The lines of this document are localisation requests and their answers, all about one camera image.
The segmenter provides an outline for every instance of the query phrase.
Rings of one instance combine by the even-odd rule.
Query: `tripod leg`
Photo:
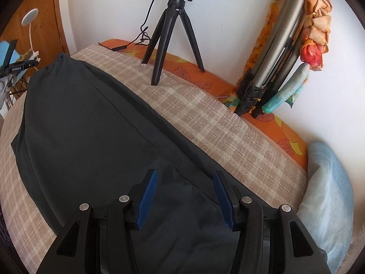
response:
[[[164,13],[162,13],[161,18],[158,21],[158,24],[156,26],[156,29],[153,32],[150,43],[147,46],[145,55],[143,56],[142,64],[147,64],[148,61],[150,60],[153,50],[155,49],[156,44],[158,42],[158,39],[161,36],[161,31],[162,31],[162,27],[164,26],[165,19],[166,19],[166,9],[164,10]]]
[[[185,11],[183,11],[182,13],[180,13],[180,17],[181,17],[181,20],[182,20],[182,24],[184,25],[186,34],[188,35],[190,45],[193,49],[193,53],[194,53],[194,56],[195,56],[195,59],[196,59],[196,63],[198,64],[199,69],[202,72],[205,72],[204,66],[203,66],[203,61],[202,61],[201,56],[200,56],[198,43],[196,42],[194,30],[193,30],[193,27],[191,25],[191,21],[189,19],[189,16],[187,15],[187,13]]]
[[[166,9],[165,23],[162,28],[160,41],[158,43],[158,49],[156,54],[155,66],[153,68],[151,85],[158,85],[161,77],[162,67],[165,62],[167,48],[170,43],[172,31],[176,23],[176,19],[179,15],[179,11],[176,10],[176,5],[173,4],[171,7]]]

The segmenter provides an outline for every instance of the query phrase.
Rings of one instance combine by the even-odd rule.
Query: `black mini tripod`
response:
[[[201,59],[198,48],[198,43],[196,42],[196,38],[194,35],[193,27],[187,13],[185,12],[185,0],[169,0],[167,8],[162,14],[156,26],[150,43],[148,44],[145,56],[142,60],[142,64],[148,63],[159,39],[160,41],[158,44],[155,65],[153,68],[151,85],[158,85],[161,77],[162,66],[166,57],[167,48],[170,43],[172,31],[174,30],[176,19],[179,15],[181,17],[182,24],[184,25],[185,31],[188,35],[198,67],[202,72],[205,72],[203,61]]]

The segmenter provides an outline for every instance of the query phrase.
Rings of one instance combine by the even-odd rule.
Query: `white lamp stem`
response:
[[[30,48],[32,49],[32,51],[34,52],[33,50],[33,44],[32,44],[32,35],[31,35],[31,32],[30,32],[30,28],[32,27],[32,23],[30,22],[29,23],[29,41],[30,41]]]

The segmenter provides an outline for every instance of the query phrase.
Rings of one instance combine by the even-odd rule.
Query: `checkered blanket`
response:
[[[287,203],[297,210],[307,187],[306,173],[218,100],[170,73],[163,73],[159,85],[152,87],[151,66],[98,45],[73,58],[122,82],[271,206]],[[0,137],[0,203],[14,246],[34,274],[55,235],[28,195],[10,146],[19,130],[24,98],[8,113]]]

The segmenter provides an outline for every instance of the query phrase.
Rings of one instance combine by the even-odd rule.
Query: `silver screw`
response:
[[[129,201],[129,197],[128,196],[120,196],[119,197],[119,202],[125,203]]]
[[[89,209],[89,204],[83,203],[83,204],[80,205],[79,208],[80,208],[81,211],[88,210]]]
[[[252,199],[250,197],[243,197],[242,199],[242,202],[245,203],[245,204],[250,204],[252,203]]]
[[[290,212],[291,208],[289,205],[282,205],[282,210],[285,211],[285,212]]]

